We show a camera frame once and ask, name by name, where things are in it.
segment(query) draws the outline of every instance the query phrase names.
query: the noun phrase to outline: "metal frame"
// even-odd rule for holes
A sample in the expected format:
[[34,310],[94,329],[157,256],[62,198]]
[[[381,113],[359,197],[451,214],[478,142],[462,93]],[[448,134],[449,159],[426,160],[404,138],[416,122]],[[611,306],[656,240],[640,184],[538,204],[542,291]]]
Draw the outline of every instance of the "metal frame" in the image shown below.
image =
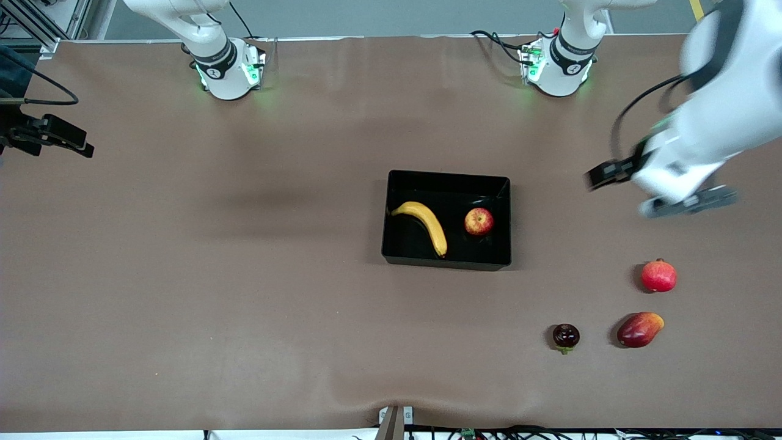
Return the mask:
[[31,36],[29,39],[4,41],[4,43],[7,42],[12,47],[40,45],[42,54],[52,54],[56,51],[60,40],[78,38],[90,4],[92,0],[77,0],[68,28],[62,29],[30,0],[3,0],[0,2],[2,10]]

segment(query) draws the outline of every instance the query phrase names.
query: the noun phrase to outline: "brown table surface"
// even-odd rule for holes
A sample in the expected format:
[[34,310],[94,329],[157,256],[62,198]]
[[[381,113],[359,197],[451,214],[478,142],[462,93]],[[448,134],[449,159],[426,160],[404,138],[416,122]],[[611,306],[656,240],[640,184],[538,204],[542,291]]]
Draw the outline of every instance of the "brown table surface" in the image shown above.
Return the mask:
[[[283,42],[236,102],[175,44],[61,44],[40,68],[81,103],[26,110],[97,150],[4,154],[0,431],[363,427],[392,402],[419,424],[779,426],[782,145],[728,163],[742,200],[695,216],[584,185],[681,42],[606,38],[564,99],[470,38]],[[634,110],[625,148],[659,118],[656,97]],[[387,264],[391,169],[509,177],[512,266]],[[658,257],[680,283],[641,293]],[[617,347],[646,310],[665,329]]]

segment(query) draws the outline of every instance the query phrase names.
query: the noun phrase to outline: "pomegranate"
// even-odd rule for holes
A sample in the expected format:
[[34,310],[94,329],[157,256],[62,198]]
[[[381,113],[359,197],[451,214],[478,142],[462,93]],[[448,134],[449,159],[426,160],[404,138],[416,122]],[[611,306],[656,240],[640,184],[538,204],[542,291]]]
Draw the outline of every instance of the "pomegranate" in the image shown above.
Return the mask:
[[640,280],[649,291],[667,292],[676,286],[676,270],[662,258],[658,258],[644,266]]

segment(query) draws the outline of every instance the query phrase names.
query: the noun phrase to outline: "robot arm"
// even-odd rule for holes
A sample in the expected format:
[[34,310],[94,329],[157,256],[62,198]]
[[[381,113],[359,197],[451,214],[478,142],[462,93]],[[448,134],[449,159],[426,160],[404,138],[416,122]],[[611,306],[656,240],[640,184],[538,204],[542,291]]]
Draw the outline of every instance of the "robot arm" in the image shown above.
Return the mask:
[[228,38],[210,14],[228,0],[124,0],[133,12],[174,32],[192,55],[204,88],[219,99],[237,99],[260,87],[265,55]]
[[589,173],[593,189],[631,180],[650,193],[647,217],[733,203],[724,187],[698,190],[731,157],[782,136],[782,3],[722,0],[687,36],[680,66],[687,101],[633,157]]
[[520,54],[532,66],[522,76],[552,96],[574,93],[587,80],[592,58],[608,30],[609,9],[638,9],[657,0],[558,0],[565,18],[558,34],[535,41]]

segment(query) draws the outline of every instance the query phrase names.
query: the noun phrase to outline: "floor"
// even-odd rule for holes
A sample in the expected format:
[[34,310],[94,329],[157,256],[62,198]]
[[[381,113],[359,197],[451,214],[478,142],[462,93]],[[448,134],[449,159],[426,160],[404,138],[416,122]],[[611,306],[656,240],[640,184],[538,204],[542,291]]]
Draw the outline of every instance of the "floor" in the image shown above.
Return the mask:
[[[611,12],[620,34],[686,33],[695,24],[699,0],[659,0],[646,9]],[[554,0],[233,0],[250,30],[264,37],[401,36],[467,34],[476,29],[499,34],[548,31],[561,19]],[[229,36],[244,37],[229,9],[214,14]],[[133,13],[117,0],[105,39],[172,38],[165,28]]]

